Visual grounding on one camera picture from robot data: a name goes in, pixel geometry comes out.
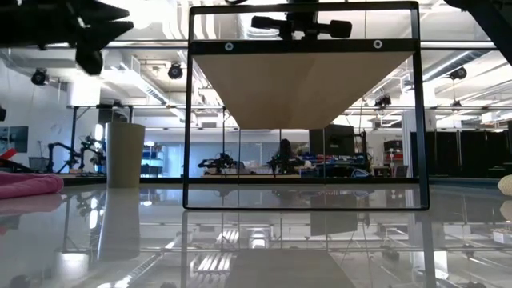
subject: pink cloth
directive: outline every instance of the pink cloth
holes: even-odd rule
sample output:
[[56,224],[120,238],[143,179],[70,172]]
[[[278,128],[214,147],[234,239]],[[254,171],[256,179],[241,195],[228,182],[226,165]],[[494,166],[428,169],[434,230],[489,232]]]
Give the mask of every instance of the pink cloth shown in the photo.
[[64,181],[53,174],[0,172],[0,199],[58,193]]

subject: glossy table surface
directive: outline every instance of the glossy table surface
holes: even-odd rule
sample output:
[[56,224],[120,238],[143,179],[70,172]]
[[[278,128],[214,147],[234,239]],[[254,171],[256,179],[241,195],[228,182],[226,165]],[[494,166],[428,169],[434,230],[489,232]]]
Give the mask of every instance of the glossy table surface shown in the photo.
[[[0,287],[512,287],[512,200],[431,186],[428,212],[185,211],[180,185],[0,202]],[[416,188],[197,186],[198,206],[408,207]]]

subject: red object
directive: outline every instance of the red object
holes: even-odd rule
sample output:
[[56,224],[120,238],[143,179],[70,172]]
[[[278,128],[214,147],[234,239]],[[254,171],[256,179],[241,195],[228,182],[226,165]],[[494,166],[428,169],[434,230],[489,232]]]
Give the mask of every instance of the red object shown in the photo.
[[[391,156],[390,154],[386,154],[386,160],[387,161],[391,161]],[[400,152],[400,153],[393,153],[393,161],[397,161],[397,160],[403,160],[403,153]]]
[[15,148],[10,148],[8,151],[6,151],[4,154],[0,155],[0,158],[4,159],[4,160],[9,160],[11,159],[13,156],[16,155],[16,149]]

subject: white cylinder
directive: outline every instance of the white cylinder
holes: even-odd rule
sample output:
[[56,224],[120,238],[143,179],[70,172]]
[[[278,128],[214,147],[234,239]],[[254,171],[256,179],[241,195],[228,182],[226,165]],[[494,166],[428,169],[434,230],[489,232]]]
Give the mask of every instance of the white cylinder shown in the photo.
[[137,188],[146,129],[139,124],[106,124],[106,184],[108,188]]

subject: wooden board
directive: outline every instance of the wooden board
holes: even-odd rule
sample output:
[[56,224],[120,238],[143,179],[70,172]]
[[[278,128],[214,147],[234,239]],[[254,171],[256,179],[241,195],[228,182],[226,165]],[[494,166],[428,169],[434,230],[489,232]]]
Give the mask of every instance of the wooden board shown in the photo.
[[194,56],[241,129],[322,129],[412,52]]

